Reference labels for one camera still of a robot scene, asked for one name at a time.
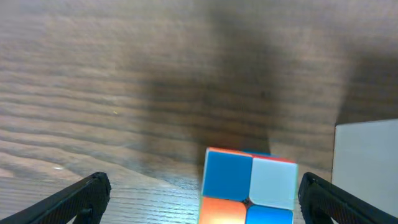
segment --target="toy cube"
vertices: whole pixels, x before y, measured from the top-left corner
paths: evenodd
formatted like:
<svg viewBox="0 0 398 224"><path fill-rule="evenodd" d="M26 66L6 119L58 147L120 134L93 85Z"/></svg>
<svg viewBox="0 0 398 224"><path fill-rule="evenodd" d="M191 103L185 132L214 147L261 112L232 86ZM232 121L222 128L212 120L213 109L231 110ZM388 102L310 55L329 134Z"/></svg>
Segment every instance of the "toy cube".
<svg viewBox="0 0 398 224"><path fill-rule="evenodd" d="M293 222L295 163L209 147L203 172L199 224Z"/></svg>

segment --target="orange tile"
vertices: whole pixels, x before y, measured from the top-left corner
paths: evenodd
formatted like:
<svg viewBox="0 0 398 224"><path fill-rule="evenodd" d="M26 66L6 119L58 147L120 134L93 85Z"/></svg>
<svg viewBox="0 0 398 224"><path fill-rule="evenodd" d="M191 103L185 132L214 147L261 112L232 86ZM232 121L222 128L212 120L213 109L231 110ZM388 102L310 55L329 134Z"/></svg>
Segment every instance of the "orange tile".
<svg viewBox="0 0 398 224"><path fill-rule="evenodd" d="M245 153L245 152L241 152L241 151L237 151L237 150L220 149L220 148L216 148L216 147L208 147L207 150L214 151L214 152L223 152L223 153L228 153L228 154L235 154L235 155L240 155L240 156L250 156L250 157L252 157L251 154L248 154L248 153Z"/></svg>
<svg viewBox="0 0 398 224"><path fill-rule="evenodd" d="M203 197L198 224L244 224L246 207L242 202Z"/></svg>

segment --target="black object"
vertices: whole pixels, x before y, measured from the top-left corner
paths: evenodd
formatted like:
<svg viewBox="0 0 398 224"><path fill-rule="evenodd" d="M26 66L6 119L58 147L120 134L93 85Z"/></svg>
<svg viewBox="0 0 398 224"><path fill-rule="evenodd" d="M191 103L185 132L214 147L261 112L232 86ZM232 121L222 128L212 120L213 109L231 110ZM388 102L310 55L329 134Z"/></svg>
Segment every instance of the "black object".
<svg viewBox="0 0 398 224"><path fill-rule="evenodd" d="M392 215L310 172L303 176L298 200L306 224L333 224L331 217L338 223L347 224L398 223Z"/></svg>
<svg viewBox="0 0 398 224"><path fill-rule="evenodd" d="M95 172L83 180L49 196L31 207L11 215L0 224L100 223L109 202L111 185L103 172Z"/></svg>

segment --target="brown wood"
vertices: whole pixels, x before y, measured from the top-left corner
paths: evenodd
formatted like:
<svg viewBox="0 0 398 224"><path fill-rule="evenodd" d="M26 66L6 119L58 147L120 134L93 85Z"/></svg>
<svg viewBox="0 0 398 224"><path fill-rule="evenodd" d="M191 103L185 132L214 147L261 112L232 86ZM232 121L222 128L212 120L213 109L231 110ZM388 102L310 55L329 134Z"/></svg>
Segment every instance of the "brown wood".
<svg viewBox="0 0 398 224"><path fill-rule="evenodd" d="M330 179L336 122L397 117L397 11L0 2L0 218L103 171L104 223L195 223L207 146L271 152L297 161L298 181Z"/></svg>

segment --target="gray object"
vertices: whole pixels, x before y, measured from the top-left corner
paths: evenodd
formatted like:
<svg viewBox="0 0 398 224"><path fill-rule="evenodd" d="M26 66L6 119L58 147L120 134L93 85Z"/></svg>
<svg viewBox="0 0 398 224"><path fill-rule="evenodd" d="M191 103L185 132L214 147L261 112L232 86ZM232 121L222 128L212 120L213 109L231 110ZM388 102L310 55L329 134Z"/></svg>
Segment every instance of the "gray object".
<svg viewBox="0 0 398 224"><path fill-rule="evenodd" d="M398 217L398 119L338 125L332 183Z"/></svg>

